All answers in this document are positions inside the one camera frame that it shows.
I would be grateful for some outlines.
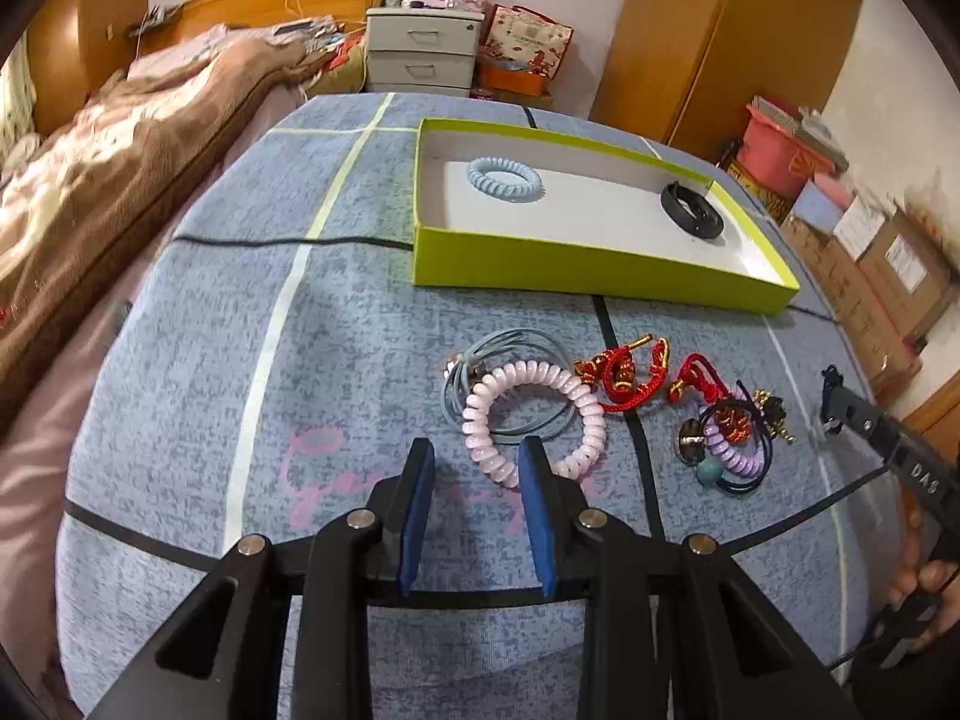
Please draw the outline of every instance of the blue gripper pad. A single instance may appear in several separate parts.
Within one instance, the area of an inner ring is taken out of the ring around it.
[[[433,495],[433,479],[436,464],[434,461],[433,445],[424,439],[424,464],[416,476],[413,499],[410,501],[410,511],[407,521],[403,525],[402,549],[400,551],[400,592],[409,595],[411,587],[416,581],[416,572],[419,569],[419,556],[424,549],[424,532],[426,518],[430,514],[430,498]]]
[[[527,440],[520,442],[517,452],[520,467],[520,498],[527,515],[527,533],[530,536],[530,552],[534,556],[536,579],[544,587],[544,598],[553,598],[557,590],[557,562],[554,555],[553,529],[546,512],[544,490],[536,475],[536,466]]]

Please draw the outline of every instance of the red cord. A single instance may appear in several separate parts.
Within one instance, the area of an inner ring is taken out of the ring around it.
[[[698,364],[704,370],[700,370],[697,367]],[[677,373],[676,381],[670,385],[667,399],[671,403],[676,403],[680,400],[680,396],[687,386],[699,389],[708,406],[718,400],[727,400],[733,397],[731,391],[727,389],[727,385],[723,383],[723,379],[720,378],[720,374],[717,373],[716,368],[710,364],[710,360],[697,352],[683,361],[683,365],[680,366]]]
[[[666,397],[670,403],[676,403],[688,386],[699,389],[707,405],[718,400],[733,398],[727,385],[723,383],[716,368],[702,354],[694,352],[680,366],[677,379],[670,385]],[[724,437],[731,443],[745,442],[751,433],[751,420],[742,410],[722,409],[716,413],[716,421]]]
[[[650,380],[645,384],[637,385],[629,398],[617,402],[623,398],[623,395],[613,389],[613,370],[616,368],[616,363],[625,357],[632,357],[630,346],[621,346],[616,349],[604,365],[601,378],[603,389],[608,398],[613,400],[613,403],[600,404],[606,413],[628,412],[630,409],[635,409],[646,403],[651,395],[664,385],[670,367],[670,344],[667,343],[666,338],[658,339],[650,354]]]

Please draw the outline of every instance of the pink bedsheet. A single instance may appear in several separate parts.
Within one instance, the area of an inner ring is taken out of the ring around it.
[[[85,319],[0,442],[0,643],[35,692],[54,652],[54,552],[70,452],[119,326],[118,308],[136,298],[157,250],[198,197],[303,101],[299,88],[268,93],[222,162]]]

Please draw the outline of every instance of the human hand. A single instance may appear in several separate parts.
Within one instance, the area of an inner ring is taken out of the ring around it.
[[[898,607],[914,590],[928,592],[943,591],[943,600],[936,615],[930,620],[926,630],[911,648],[923,650],[936,637],[944,635],[960,620],[960,580],[952,581],[948,587],[944,584],[957,570],[957,563],[949,560],[930,560],[920,566],[920,527],[923,526],[923,512],[920,509],[910,512],[906,522],[904,543],[901,548],[901,567],[894,575],[894,581],[888,593],[888,599]]]

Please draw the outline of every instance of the yellow-green box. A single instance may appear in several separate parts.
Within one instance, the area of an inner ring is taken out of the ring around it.
[[[479,156],[534,167],[554,205],[521,207],[464,189],[464,166]],[[717,242],[700,242],[664,221],[659,191],[674,180],[706,194],[723,215]],[[784,308],[800,288],[718,182],[608,143],[510,124],[424,119],[414,182],[416,285],[596,293],[765,314]],[[458,218],[467,220],[466,229]],[[534,237],[547,229],[559,232]],[[616,245],[605,247],[607,241]]]

